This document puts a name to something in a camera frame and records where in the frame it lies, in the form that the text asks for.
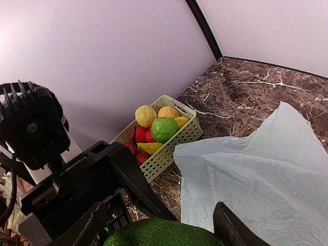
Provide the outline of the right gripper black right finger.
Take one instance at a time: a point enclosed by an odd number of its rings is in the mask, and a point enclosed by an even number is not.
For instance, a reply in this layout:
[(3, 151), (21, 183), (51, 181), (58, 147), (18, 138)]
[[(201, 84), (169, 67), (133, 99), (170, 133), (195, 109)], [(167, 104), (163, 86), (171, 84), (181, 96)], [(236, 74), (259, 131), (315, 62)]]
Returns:
[(213, 227), (214, 234), (224, 245), (270, 246), (254, 234), (222, 201), (215, 206)]

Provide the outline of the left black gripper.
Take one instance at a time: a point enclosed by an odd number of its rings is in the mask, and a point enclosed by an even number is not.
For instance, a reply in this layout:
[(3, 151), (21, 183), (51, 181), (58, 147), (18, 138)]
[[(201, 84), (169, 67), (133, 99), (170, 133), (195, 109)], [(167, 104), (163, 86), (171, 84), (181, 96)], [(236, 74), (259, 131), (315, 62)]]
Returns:
[(151, 189), (131, 150), (121, 143), (98, 142), (80, 154), (64, 173), (51, 175), (22, 199), (27, 215), (18, 232), (33, 246), (53, 242), (42, 223), (73, 224), (96, 202), (119, 188), (150, 218), (178, 219)]

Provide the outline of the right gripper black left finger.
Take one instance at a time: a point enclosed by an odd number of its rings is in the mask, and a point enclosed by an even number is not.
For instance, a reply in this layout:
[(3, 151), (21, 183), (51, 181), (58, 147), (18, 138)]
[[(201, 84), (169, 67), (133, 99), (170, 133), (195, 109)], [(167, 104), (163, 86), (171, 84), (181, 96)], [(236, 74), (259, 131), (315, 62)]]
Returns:
[(107, 209), (103, 202), (97, 202), (70, 229), (49, 243), (52, 246), (91, 245), (94, 239), (104, 243)]

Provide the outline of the light blue plastic bag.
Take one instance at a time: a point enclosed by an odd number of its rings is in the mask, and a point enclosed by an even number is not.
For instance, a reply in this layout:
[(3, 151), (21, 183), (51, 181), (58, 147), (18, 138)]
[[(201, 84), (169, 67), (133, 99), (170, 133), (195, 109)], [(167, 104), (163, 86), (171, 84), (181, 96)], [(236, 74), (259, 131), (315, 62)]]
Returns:
[(183, 223), (213, 231), (222, 201), (270, 245), (327, 245), (327, 152), (291, 105), (247, 137), (177, 145), (174, 160)]

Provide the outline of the dark green avocado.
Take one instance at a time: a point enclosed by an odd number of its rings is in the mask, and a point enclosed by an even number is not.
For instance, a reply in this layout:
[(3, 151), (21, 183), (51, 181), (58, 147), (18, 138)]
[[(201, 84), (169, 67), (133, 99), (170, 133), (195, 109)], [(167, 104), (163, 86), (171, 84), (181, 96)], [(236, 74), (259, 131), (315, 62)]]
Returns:
[(223, 245), (223, 242), (203, 228), (152, 218), (120, 228), (104, 245)]

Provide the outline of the green fruit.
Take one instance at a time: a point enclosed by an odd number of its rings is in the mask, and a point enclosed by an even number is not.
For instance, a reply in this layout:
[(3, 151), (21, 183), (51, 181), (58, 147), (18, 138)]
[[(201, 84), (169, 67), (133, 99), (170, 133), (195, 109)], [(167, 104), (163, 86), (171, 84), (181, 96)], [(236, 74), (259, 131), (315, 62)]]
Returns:
[(172, 136), (179, 131), (179, 126), (175, 119), (160, 117), (153, 121), (151, 132), (156, 142), (165, 144)]

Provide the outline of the yellow bumpy fruit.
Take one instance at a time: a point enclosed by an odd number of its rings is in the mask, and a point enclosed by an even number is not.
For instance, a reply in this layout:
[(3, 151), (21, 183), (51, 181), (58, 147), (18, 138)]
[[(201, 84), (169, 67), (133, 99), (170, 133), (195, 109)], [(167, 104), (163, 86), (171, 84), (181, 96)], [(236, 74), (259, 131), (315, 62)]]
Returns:
[(136, 122), (144, 128), (150, 128), (153, 121), (157, 118), (156, 111), (149, 105), (143, 105), (136, 109)]

